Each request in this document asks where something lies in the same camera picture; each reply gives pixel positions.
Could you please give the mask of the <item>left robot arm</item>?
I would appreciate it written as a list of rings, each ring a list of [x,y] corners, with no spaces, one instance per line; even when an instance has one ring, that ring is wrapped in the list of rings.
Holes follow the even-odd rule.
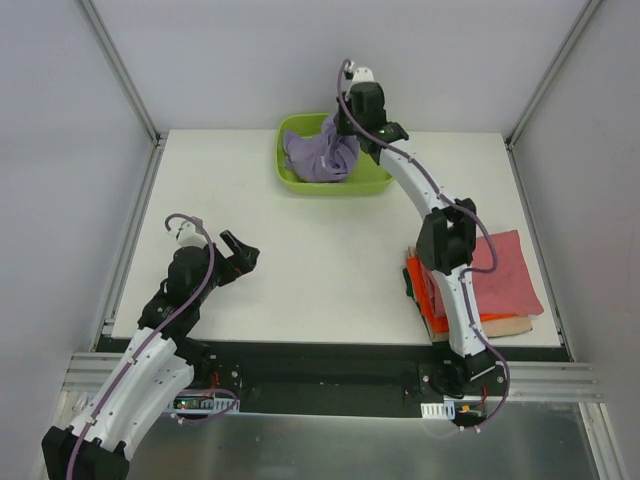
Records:
[[[212,353],[189,334],[209,294],[252,272],[260,255],[230,231],[220,237],[229,256],[211,240],[175,251],[116,367],[67,427],[45,434],[49,478],[126,478],[139,444],[170,403],[187,388],[210,391]]]

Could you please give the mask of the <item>purple t shirt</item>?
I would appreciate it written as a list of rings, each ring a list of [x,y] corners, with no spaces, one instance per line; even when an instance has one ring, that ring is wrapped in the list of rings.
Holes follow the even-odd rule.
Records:
[[[335,118],[336,113],[326,116],[320,132],[308,137],[291,130],[284,132],[285,166],[301,180],[341,182],[355,168],[360,155],[359,142],[354,135],[340,135]]]

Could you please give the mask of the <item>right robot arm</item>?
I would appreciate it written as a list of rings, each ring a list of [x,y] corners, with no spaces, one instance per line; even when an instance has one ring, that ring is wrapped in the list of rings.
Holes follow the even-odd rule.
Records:
[[[449,352],[430,375],[430,385],[456,399],[473,394],[496,366],[472,282],[476,233],[487,229],[477,217],[473,200],[448,198],[410,151],[407,132],[386,117],[378,83],[365,81],[337,90],[338,132],[356,136],[361,150],[399,183],[422,218],[415,249],[436,280],[449,327]]]

